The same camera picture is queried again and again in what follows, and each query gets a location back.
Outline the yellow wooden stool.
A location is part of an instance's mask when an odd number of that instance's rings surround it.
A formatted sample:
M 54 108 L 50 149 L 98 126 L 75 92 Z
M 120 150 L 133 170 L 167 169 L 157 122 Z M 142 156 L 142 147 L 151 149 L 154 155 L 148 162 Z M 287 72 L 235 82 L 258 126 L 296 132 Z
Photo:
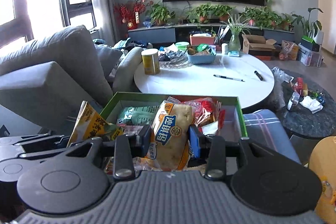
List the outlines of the yellow wooden stool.
M 335 223 L 335 187 L 336 187 L 336 144 L 335 136 L 320 140 L 314 147 L 308 167 L 321 180 L 322 194 L 315 212 L 326 223 Z

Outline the dark marble round table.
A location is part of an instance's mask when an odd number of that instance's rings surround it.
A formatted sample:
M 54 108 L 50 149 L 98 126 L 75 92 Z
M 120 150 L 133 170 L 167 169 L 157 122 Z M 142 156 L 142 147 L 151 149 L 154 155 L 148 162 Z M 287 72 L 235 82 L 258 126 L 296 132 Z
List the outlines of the dark marble round table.
M 307 76 L 279 67 L 271 69 L 274 75 L 274 88 L 266 100 L 266 108 L 272 110 L 284 129 L 290 135 L 297 135 L 308 139 L 323 139 L 335 135 L 335 100 L 319 84 Z M 309 94 L 317 93 L 322 96 L 324 103 L 322 110 L 312 113 L 301 104 L 288 110 L 281 107 L 281 102 L 288 103 L 294 92 L 293 85 L 298 78 L 307 84 Z

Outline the red berry decoration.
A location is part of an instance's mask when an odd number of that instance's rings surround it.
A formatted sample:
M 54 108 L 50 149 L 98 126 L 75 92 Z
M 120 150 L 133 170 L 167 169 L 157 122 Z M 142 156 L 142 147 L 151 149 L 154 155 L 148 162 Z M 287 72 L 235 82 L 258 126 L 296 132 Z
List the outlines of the red berry decoration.
M 128 30 L 134 30 L 140 23 L 140 15 L 153 4 L 153 0 L 133 0 L 126 3 L 117 3 L 113 9 L 122 24 L 126 24 Z

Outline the dark glass jar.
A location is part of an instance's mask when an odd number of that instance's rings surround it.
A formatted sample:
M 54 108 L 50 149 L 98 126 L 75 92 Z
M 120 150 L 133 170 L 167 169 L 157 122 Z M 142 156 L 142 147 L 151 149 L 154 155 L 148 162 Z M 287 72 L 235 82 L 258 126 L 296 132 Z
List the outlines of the dark glass jar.
M 289 101 L 288 101 L 288 104 L 287 104 L 287 110 L 290 111 L 292 108 L 294 108 L 295 106 L 298 105 L 299 103 L 299 99 L 300 99 L 300 94 L 297 93 L 297 92 L 293 92 Z

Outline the yellow green snack packet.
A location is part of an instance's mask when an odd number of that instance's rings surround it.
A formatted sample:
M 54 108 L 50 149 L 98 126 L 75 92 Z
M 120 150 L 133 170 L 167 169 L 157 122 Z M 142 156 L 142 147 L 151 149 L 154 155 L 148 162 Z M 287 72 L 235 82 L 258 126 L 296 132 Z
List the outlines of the yellow green snack packet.
M 112 141 L 122 135 L 123 132 L 122 127 L 108 123 L 89 102 L 83 101 L 67 147 L 93 137 L 100 137 L 104 141 Z

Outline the black pen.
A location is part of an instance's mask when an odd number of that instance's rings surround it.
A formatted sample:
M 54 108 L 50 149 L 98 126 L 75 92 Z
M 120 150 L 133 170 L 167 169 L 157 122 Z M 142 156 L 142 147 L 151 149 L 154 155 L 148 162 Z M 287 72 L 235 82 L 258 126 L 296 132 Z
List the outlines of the black pen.
M 227 80 L 245 82 L 243 79 L 237 79 L 237 78 L 227 77 L 227 76 L 221 76 L 221 75 L 214 75 L 214 77 L 219 78 L 219 79 L 227 79 Z

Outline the grey sofa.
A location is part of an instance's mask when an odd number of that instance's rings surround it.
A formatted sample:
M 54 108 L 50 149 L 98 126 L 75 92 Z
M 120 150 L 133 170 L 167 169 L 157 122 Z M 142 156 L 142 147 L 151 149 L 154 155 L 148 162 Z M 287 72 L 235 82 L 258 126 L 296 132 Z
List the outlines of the grey sofa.
M 81 103 L 105 107 L 134 92 L 141 47 L 95 44 L 84 26 L 1 49 L 1 108 L 45 130 L 71 132 Z

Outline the red cake packet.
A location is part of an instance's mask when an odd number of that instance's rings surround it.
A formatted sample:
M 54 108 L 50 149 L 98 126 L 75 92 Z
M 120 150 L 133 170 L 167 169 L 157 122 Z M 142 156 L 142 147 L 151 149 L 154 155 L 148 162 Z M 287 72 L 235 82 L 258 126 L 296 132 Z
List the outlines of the red cake packet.
M 223 105 L 219 100 L 206 97 L 182 103 L 193 108 L 195 113 L 195 125 L 198 128 L 214 122 L 218 122 L 219 128 L 223 127 L 226 110 L 222 108 Z

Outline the blue striped table cloth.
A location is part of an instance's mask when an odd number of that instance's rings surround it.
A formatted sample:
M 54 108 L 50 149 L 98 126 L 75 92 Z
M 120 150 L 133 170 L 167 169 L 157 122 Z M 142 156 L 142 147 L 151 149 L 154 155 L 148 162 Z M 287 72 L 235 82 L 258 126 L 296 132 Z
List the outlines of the blue striped table cloth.
M 248 136 L 258 143 L 301 164 L 289 137 L 275 113 L 262 109 L 244 114 Z

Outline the green snack bag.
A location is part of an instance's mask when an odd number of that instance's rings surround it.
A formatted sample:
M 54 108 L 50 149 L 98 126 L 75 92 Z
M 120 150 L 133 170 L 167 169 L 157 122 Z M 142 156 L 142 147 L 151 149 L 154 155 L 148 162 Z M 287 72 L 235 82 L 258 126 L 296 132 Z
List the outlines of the green snack bag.
M 120 112 L 117 124 L 126 126 L 152 125 L 159 106 L 126 107 Z

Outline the glass vase with plant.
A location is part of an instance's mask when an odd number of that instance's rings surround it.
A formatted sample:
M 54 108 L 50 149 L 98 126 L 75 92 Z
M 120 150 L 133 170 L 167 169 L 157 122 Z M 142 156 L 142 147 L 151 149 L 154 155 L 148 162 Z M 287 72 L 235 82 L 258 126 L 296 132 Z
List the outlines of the glass vase with plant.
M 247 29 L 248 26 L 248 19 L 242 19 L 242 15 L 231 15 L 228 14 L 227 22 L 224 23 L 225 29 L 230 30 L 231 38 L 230 42 L 228 43 L 228 51 L 236 51 L 239 52 L 242 48 L 240 43 L 240 34 L 246 34 L 249 32 Z

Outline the black marker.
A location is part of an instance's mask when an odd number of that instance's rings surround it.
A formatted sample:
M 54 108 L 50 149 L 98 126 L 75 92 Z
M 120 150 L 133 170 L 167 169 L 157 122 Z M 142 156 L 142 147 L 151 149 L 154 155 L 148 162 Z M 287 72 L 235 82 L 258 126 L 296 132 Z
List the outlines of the black marker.
M 259 78 L 260 81 L 264 80 L 264 78 L 262 77 L 262 75 L 260 75 L 260 73 L 258 73 L 258 71 L 254 71 L 254 74 Z

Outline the yellow tin can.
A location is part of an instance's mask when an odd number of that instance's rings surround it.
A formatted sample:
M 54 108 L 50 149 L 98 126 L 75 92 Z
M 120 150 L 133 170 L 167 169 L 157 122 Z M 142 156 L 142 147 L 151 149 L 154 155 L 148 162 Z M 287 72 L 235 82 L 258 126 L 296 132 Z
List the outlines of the yellow tin can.
M 158 50 L 155 48 L 141 52 L 142 63 L 146 75 L 157 75 L 160 72 Z

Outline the orange packaged bread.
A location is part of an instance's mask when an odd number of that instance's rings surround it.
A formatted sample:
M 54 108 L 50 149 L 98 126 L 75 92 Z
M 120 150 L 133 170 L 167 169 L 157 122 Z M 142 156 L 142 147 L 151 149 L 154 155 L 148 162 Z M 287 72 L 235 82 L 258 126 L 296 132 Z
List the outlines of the orange packaged bread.
M 189 105 L 163 101 L 155 115 L 145 160 L 150 168 L 183 170 L 190 159 L 188 130 L 194 124 Z

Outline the open cardboard box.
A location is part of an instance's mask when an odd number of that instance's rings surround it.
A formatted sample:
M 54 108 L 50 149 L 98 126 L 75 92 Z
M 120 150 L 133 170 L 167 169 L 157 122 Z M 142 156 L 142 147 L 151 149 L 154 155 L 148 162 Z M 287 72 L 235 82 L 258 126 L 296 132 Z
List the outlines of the open cardboard box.
M 266 39 L 259 35 L 244 35 L 243 52 L 254 56 L 268 56 L 276 49 L 274 45 L 277 43 L 275 39 Z

